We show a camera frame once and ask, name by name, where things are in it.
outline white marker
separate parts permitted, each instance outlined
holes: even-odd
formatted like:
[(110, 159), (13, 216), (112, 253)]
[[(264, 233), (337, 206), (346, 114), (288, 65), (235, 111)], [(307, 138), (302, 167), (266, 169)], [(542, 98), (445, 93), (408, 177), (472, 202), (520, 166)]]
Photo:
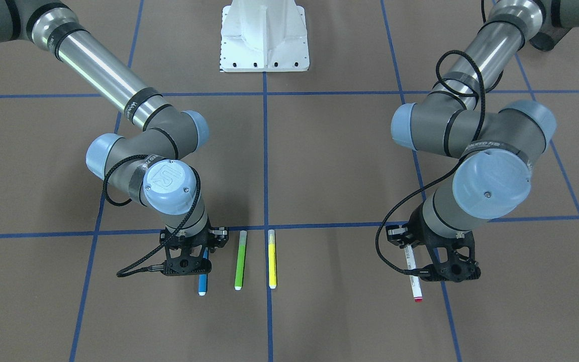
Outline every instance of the white marker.
[[(412, 252), (412, 247), (410, 245), (406, 245), (404, 248), (404, 252), (406, 253), (406, 263), (408, 265), (408, 269), (416, 269), (417, 262), (414, 261), (414, 253)], [(423, 296), (421, 296), (421, 286), (419, 284), (419, 277), (411, 275), (411, 287), (412, 287), (412, 296), (414, 297), (414, 301), (419, 303), (423, 301)]]

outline yellow marker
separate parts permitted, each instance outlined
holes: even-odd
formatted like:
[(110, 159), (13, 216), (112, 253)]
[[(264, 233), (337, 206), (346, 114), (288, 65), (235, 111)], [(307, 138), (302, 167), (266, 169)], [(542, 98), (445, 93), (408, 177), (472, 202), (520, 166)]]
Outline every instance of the yellow marker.
[(269, 288), (276, 289), (276, 234), (274, 230), (267, 232), (267, 257), (269, 257)]

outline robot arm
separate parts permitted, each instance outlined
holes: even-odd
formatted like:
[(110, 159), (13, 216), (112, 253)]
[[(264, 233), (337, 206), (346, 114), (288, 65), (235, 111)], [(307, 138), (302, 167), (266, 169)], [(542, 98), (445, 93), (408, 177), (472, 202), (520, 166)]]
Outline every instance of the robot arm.
[[(131, 200), (154, 209), (163, 220), (159, 247), (167, 261), (140, 271), (164, 275), (194, 275), (211, 271), (202, 257), (228, 240), (225, 228), (213, 228), (200, 195), (197, 172), (179, 161), (209, 137), (205, 119), (197, 112), (179, 112), (158, 91), (148, 87), (87, 30), (61, 2), (0, 0), (0, 42), (31, 41), (68, 64), (143, 132), (131, 139), (115, 133), (99, 136), (90, 145), (86, 165)], [(170, 250), (181, 249), (179, 257)], [(122, 270), (119, 277), (131, 273)]]
[[(556, 120), (547, 107), (534, 101), (516, 101), (498, 113), (486, 113), (481, 99), (481, 112), (474, 109), (480, 96), (496, 85), (508, 61), (527, 39), (537, 36), (544, 23), (556, 25), (558, 19), (558, 25), (561, 21), (579, 26), (579, 2), (577, 7), (574, 3), (501, 0), (465, 56), (443, 76), (437, 65), (440, 81), (427, 98), (395, 112), (391, 131), (396, 143), (459, 159), (405, 225), (386, 227), (388, 241), (402, 248), (425, 245), (432, 259), (425, 268), (402, 270), (386, 261), (377, 245), (379, 256), (395, 270), (426, 281), (479, 278), (472, 231), (507, 215), (526, 199), (533, 165), (548, 148)], [(458, 252), (463, 247), (468, 255)], [(445, 249), (447, 261), (439, 261), (438, 248)]]

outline white plastic mount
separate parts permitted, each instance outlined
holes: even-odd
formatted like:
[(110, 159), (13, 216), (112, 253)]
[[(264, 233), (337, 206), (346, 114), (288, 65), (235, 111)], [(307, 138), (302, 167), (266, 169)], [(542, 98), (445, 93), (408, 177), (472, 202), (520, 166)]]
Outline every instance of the white plastic mount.
[(294, 0), (234, 0), (223, 8), (220, 70), (306, 71), (305, 9)]

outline white base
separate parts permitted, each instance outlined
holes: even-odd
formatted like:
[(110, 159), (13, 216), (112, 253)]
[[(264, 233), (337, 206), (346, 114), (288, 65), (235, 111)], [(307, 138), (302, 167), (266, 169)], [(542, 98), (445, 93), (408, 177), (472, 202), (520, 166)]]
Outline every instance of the white base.
[[(297, 6), (299, 15), (302, 20), (304, 36), (289, 36), (280, 39), (279, 34), (271, 33), (270, 27), (267, 25), (267, 12), (269, 10), (260, 11), (260, 18), (257, 23), (261, 25), (261, 30), (266, 32), (256, 39), (246, 39), (244, 34), (247, 33), (246, 27), (251, 26), (245, 24), (246, 21), (242, 19), (241, 14), (233, 14), (239, 16), (241, 22), (239, 23), (239, 31), (231, 34), (225, 34), (225, 19), (231, 6), (223, 8), (223, 32), (221, 32), (221, 49), (220, 49), (220, 71), (232, 72), (262, 72), (262, 71), (306, 71), (310, 68), (310, 53), (308, 51), (308, 37), (305, 22), (305, 9)], [(276, 40), (277, 45), (270, 44), (269, 39)]]

